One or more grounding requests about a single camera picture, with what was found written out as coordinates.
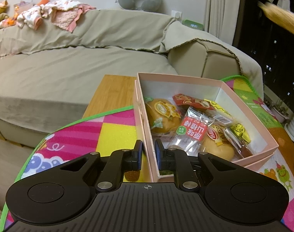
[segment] green border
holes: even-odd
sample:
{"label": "green border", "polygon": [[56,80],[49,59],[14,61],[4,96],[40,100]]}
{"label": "green border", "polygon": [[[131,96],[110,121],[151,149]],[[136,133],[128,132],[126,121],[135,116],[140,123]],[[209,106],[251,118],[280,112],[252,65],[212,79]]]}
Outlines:
{"label": "green border", "polygon": [[235,79],[235,78],[242,78],[246,83],[247,83],[247,85],[250,87],[250,89],[258,96],[258,97],[260,97],[259,96],[259,94],[257,93],[257,91],[254,89],[254,87],[252,86],[252,84],[250,83],[250,81],[245,77],[245,76],[242,76],[242,75],[233,75],[233,76],[229,76],[229,77],[227,77],[227,78],[223,78],[223,79],[221,79],[221,81],[223,81],[223,82],[228,82],[228,81],[230,81],[230,80],[233,80],[233,79]]}
{"label": "green border", "polygon": [[[133,106],[130,105],[130,106],[126,106],[126,107],[122,107],[122,108],[118,108],[118,109],[115,109],[115,110],[111,110],[111,111],[108,111],[108,112],[104,112],[104,113],[99,113],[99,114],[96,114],[96,115],[93,115],[93,116],[89,116],[89,117],[86,117],[86,118],[83,118],[83,119],[80,119],[80,120],[77,120],[73,123],[70,123],[64,127],[61,127],[60,129],[54,131],[54,132],[57,132],[61,129],[64,129],[66,127],[69,127],[69,126],[72,126],[72,125],[75,125],[75,124],[78,124],[78,123],[81,123],[81,122],[84,122],[84,121],[87,121],[87,120],[91,120],[91,119],[94,119],[94,118],[100,118],[100,117],[103,117],[103,116],[106,116],[106,115],[109,115],[109,114],[113,114],[113,113],[119,113],[119,112],[123,112],[123,111],[127,111],[127,110],[132,110],[133,109]],[[36,148],[33,150],[33,152],[30,154],[30,156],[28,157],[28,159],[26,160],[26,162],[24,163],[24,165],[22,166],[20,172],[18,173],[14,183],[18,180],[20,180],[22,174],[24,173],[24,170],[26,169],[27,167],[27,164],[28,162],[30,161],[31,157],[33,156],[33,154],[37,151],[39,145],[43,142],[43,140],[45,139],[43,138],[42,141],[36,146]],[[6,217],[7,217],[7,213],[8,213],[8,207],[6,205],[6,203],[4,204],[4,207],[3,207],[3,210],[2,210],[2,214],[1,214],[1,218],[0,218],[0,232],[2,232],[4,230],[4,226],[5,226],[5,221],[6,221]]]}

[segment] baby clothes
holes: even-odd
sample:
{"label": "baby clothes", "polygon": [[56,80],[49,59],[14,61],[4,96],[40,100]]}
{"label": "baby clothes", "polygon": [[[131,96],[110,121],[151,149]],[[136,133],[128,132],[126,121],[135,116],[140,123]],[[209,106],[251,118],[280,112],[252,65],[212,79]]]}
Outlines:
{"label": "baby clothes", "polygon": [[41,16],[41,7],[38,5],[33,6],[31,9],[22,12],[17,17],[17,25],[22,28],[24,24],[27,24],[30,28],[37,30],[42,24],[43,19]]}
{"label": "baby clothes", "polygon": [[81,14],[94,7],[73,0],[57,0],[47,4],[35,5],[24,11],[17,18],[17,25],[22,28],[26,23],[30,28],[37,29],[42,23],[42,17],[50,17],[51,22],[61,29],[73,32],[76,21]]}

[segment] packaged snack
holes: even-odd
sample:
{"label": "packaged snack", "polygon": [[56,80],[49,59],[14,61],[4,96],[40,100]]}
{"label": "packaged snack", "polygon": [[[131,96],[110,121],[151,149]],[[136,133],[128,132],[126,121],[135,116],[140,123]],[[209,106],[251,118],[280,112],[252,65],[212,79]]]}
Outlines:
{"label": "packaged snack", "polygon": [[208,127],[207,135],[200,147],[200,151],[211,153],[228,161],[231,161],[235,154],[234,147],[218,125]]}
{"label": "packaged snack", "polygon": [[249,137],[249,134],[247,133],[245,127],[238,123],[238,121],[227,111],[225,110],[223,107],[221,107],[219,104],[217,104],[215,101],[211,101],[208,99],[204,99],[205,101],[208,101],[217,111],[217,113],[220,114],[220,116],[216,116],[216,114],[212,113],[211,111],[206,111],[206,113],[209,116],[214,117],[217,121],[219,121],[219,124],[221,126],[229,126],[230,125],[230,121],[231,124],[233,125],[231,127],[231,130],[238,136],[244,139],[245,142],[250,143],[251,139]]}
{"label": "packaged snack", "polygon": [[229,127],[225,127],[222,130],[228,141],[230,141],[230,143],[234,146],[235,155],[238,159],[247,158],[253,155],[252,152],[248,149],[245,141],[242,138],[236,136]]}
{"label": "packaged snack", "polygon": [[214,119],[190,106],[167,148],[171,145],[179,146],[189,156],[197,156],[207,129],[213,122]]}
{"label": "packaged snack", "polygon": [[177,107],[166,99],[145,98],[146,112],[151,132],[156,135],[174,133],[180,125]]}
{"label": "packaged snack", "polygon": [[238,123],[236,119],[233,117],[219,111],[215,110],[206,110],[205,114],[208,115],[209,117],[212,117],[215,119],[216,123],[220,126],[227,127],[231,125],[235,125]]}
{"label": "packaged snack", "polygon": [[215,108],[206,100],[196,99],[184,94],[177,94],[173,96],[175,104],[187,110],[189,106],[193,106],[196,110],[204,112],[205,110],[215,110]]}
{"label": "packaged snack", "polygon": [[230,113],[225,110],[223,107],[221,107],[219,104],[217,104],[215,101],[211,101],[208,99],[204,99],[205,101],[208,101],[215,109],[217,112],[221,112],[221,113],[225,113],[226,115],[233,117],[232,115],[230,115]]}
{"label": "packaged snack", "polygon": [[249,134],[247,133],[246,129],[242,124],[236,124],[231,127],[231,130],[239,137],[243,138],[245,142],[250,143],[251,139]]}

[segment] green digital clock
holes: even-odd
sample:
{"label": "green digital clock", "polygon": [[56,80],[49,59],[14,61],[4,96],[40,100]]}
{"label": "green digital clock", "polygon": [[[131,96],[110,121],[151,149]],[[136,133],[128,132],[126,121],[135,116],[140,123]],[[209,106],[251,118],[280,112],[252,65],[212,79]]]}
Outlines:
{"label": "green digital clock", "polygon": [[200,30],[200,31],[204,30],[203,24],[200,24],[198,22],[194,22],[188,19],[183,20],[182,24],[196,30]]}

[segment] wall socket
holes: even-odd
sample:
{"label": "wall socket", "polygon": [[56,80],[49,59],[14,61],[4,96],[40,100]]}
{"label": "wall socket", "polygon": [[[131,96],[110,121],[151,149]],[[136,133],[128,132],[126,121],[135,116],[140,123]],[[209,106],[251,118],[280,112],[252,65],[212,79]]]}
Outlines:
{"label": "wall socket", "polygon": [[181,17],[182,17],[182,12],[181,11],[172,10],[171,16],[180,21],[181,20]]}

